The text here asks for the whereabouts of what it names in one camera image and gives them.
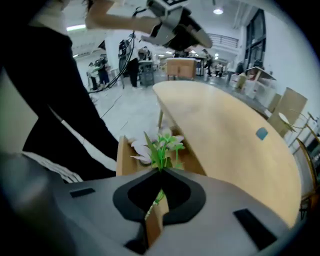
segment curved wooden table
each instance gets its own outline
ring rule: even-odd
[[[153,86],[161,111],[184,135],[205,174],[229,182],[278,214],[289,227],[301,201],[298,168],[285,141],[253,109],[213,86],[165,81]],[[256,136],[266,128],[264,140]]]

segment railing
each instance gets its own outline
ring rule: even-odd
[[[213,45],[223,45],[230,48],[238,48],[239,40],[233,37],[224,36],[220,34],[208,34]]]

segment window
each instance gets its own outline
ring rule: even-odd
[[[255,61],[263,63],[266,49],[265,13],[259,9],[246,27],[246,51],[244,68],[254,66]]]

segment ceiling light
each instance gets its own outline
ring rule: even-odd
[[[76,25],[76,26],[68,26],[66,28],[67,31],[72,31],[72,30],[80,30],[80,29],[85,29],[86,28],[86,25],[83,24],[83,25]]]
[[[213,10],[214,14],[220,15],[224,13],[224,10],[222,8],[217,8]]]

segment cable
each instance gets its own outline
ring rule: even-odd
[[[141,8],[141,7],[137,7],[137,8],[135,9],[135,12],[134,12],[133,15],[132,15],[133,18],[135,18],[135,17],[137,16],[137,14],[142,13],[142,12],[145,12],[145,11],[147,10],[146,8],[144,8],[144,9],[142,9],[142,10],[139,10],[140,8]],[[109,89],[111,89],[111,88],[116,84],[116,82],[118,81],[118,79],[120,78],[120,76],[122,76],[122,74],[126,71],[126,69],[127,69],[127,67],[128,67],[128,64],[129,64],[129,62],[130,62],[130,59],[131,59],[131,57],[132,57],[132,54],[133,54],[133,52],[134,52],[135,37],[136,37],[136,36],[135,36],[135,32],[136,32],[135,30],[132,31],[132,38],[131,38],[130,42],[128,43],[128,45],[125,47],[125,50],[127,50],[128,46],[129,46],[129,45],[132,45],[132,46],[131,46],[131,52],[130,52],[128,58],[125,60],[125,64],[124,64],[122,70],[119,72],[119,74],[117,74],[117,75],[115,76],[115,78],[114,78],[111,82],[109,82],[109,84],[107,85],[107,87],[102,88],[102,89],[99,89],[99,90],[95,90],[95,91],[89,91],[88,94],[99,93],[99,92],[102,92],[102,91],[104,91],[104,90],[109,90]]]

